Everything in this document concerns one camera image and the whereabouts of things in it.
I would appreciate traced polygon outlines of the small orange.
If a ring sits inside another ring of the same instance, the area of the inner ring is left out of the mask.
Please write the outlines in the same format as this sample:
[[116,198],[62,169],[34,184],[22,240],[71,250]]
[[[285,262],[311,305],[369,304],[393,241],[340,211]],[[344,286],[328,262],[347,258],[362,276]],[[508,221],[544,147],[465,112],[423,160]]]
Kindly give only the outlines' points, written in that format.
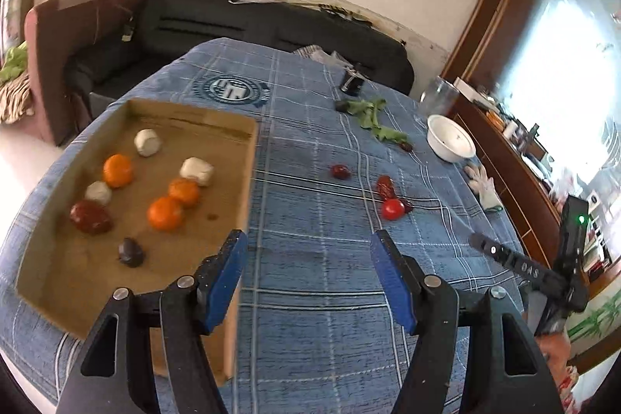
[[168,184],[168,195],[177,199],[184,208],[192,208],[200,201],[201,188],[189,178],[175,178]]

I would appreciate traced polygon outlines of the white work glove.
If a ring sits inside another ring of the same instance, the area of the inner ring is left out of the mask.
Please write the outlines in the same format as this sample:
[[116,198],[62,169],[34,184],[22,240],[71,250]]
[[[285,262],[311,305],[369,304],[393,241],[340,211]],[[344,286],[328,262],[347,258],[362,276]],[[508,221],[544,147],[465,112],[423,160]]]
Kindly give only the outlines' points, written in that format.
[[467,164],[464,172],[468,177],[468,187],[479,199],[485,212],[499,212],[504,209],[501,199],[495,188],[494,179],[487,174],[483,165]]

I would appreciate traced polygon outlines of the large orange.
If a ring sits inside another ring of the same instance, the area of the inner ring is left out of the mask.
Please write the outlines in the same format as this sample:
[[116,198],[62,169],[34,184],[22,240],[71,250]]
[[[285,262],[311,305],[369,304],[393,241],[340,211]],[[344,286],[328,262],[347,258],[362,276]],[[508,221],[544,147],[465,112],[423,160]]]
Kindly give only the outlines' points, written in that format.
[[159,231],[177,230],[182,225],[183,219],[183,206],[171,196],[159,197],[147,210],[148,223]]

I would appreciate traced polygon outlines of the small dark date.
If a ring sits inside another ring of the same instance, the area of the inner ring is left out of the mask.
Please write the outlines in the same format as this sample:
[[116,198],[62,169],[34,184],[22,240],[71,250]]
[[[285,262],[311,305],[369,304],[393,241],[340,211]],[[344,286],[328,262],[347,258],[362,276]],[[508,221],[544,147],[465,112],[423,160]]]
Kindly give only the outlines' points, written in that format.
[[404,206],[405,213],[410,213],[411,211],[414,210],[414,205],[407,199],[401,199],[401,203]]

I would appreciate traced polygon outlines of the striped cloth pile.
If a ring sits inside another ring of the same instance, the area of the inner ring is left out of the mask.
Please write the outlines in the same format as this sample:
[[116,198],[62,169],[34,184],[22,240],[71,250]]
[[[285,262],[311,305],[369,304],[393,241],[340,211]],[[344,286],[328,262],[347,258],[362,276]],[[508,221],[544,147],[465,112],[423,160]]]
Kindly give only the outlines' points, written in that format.
[[34,114],[28,73],[28,45],[26,42],[9,48],[1,67],[0,121],[15,124],[23,117]]

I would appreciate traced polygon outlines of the large red date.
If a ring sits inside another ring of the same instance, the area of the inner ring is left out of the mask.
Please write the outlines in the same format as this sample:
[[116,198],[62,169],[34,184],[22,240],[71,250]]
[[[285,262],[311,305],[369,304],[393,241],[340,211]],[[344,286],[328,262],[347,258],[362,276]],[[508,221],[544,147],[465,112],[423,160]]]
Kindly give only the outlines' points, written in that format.
[[78,230],[97,236],[113,229],[113,221],[104,206],[82,199],[71,207],[69,219]]

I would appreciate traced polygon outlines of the brown lumpy cake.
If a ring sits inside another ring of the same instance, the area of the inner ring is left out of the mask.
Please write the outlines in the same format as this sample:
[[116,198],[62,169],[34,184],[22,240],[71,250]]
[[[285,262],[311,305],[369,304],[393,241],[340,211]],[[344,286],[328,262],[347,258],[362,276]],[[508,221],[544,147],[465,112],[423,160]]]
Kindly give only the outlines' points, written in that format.
[[95,202],[101,206],[108,206],[111,203],[113,192],[111,187],[104,181],[96,181],[88,185],[85,189],[84,199]]

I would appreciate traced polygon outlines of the cardboard tray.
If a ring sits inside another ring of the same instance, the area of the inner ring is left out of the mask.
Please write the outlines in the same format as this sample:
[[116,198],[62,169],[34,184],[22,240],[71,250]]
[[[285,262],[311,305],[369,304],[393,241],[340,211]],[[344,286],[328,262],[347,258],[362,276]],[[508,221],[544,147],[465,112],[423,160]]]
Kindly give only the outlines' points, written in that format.
[[[134,144],[141,129],[155,130],[162,142],[148,158]],[[247,227],[257,134],[254,119],[223,110],[145,99],[111,107],[74,142],[77,152],[61,169],[26,242],[17,293],[56,327],[83,340],[116,288],[151,292],[193,273],[232,229]],[[113,192],[113,229],[91,236],[71,224],[69,211],[116,153],[130,158],[134,179]],[[166,196],[192,156],[214,166],[210,185],[177,230],[154,229],[147,220],[149,205]],[[125,237],[145,253],[137,268],[118,260]]]

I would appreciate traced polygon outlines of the white bowl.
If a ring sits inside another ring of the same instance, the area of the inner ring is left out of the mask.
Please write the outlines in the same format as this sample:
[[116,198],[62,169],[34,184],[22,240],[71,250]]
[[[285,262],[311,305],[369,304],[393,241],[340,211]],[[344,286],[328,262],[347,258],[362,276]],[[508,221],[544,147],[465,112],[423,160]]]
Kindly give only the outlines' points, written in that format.
[[475,143],[466,130],[440,114],[427,118],[426,138],[429,147],[444,162],[458,163],[476,155]]

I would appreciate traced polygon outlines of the wooden sideboard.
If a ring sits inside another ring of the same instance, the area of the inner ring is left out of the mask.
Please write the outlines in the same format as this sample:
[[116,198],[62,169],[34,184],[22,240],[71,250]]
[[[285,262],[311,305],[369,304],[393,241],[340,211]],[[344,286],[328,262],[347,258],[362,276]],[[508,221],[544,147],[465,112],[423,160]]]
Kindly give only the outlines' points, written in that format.
[[620,347],[620,0],[478,0],[442,74],[497,100],[451,115],[531,257],[555,259],[570,194],[590,202],[590,302],[568,332],[574,365],[595,368]]

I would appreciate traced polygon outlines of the green leafy vegetable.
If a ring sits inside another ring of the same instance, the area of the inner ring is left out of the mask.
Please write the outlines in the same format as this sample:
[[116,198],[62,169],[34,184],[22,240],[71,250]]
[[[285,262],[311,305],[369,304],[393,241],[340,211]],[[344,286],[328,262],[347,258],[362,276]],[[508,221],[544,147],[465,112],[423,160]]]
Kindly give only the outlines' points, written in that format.
[[358,120],[362,129],[369,130],[380,142],[395,144],[408,143],[408,136],[404,132],[383,126],[379,121],[379,113],[385,108],[384,99],[376,100],[348,100],[345,111]]

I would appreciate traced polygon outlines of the red tomato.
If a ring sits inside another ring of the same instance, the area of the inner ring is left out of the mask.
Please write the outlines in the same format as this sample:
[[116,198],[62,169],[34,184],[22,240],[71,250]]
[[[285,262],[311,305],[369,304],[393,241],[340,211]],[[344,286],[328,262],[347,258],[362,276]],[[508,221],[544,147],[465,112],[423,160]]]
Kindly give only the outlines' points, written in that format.
[[405,206],[400,199],[386,199],[382,203],[381,215],[387,221],[397,221],[404,217]]

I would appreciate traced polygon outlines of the clear glass jar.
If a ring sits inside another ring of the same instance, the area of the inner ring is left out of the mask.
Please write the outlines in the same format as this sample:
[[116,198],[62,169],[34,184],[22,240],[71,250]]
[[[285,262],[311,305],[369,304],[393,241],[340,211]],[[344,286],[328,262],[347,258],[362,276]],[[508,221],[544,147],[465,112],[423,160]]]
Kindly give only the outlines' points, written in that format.
[[422,92],[417,111],[418,116],[426,122],[430,116],[440,114],[447,116],[453,108],[460,92],[451,82],[441,77],[433,78],[429,81],[424,92]]

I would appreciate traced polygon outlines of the black sofa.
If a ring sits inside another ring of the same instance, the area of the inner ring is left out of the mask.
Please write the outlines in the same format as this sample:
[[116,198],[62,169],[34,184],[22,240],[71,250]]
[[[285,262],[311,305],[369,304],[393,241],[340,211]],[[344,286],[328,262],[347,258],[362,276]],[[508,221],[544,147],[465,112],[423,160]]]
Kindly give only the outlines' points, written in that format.
[[365,77],[408,94],[414,68],[404,45],[366,22],[349,21],[334,9],[285,4],[232,5],[228,0],[145,0],[132,22],[130,40],[121,30],[80,49],[65,65],[68,89],[118,99],[138,83],[219,38],[259,44],[284,52],[318,45],[338,52]]

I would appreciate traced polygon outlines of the dark plum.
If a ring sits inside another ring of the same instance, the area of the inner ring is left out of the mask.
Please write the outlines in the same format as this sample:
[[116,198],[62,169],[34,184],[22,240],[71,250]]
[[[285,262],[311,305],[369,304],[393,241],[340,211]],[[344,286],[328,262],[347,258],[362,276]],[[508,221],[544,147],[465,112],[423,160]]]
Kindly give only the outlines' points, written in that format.
[[130,268],[142,265],[145,253],[142,247],[131,237],[125,237],[118,247],[118,260],[121,264]]

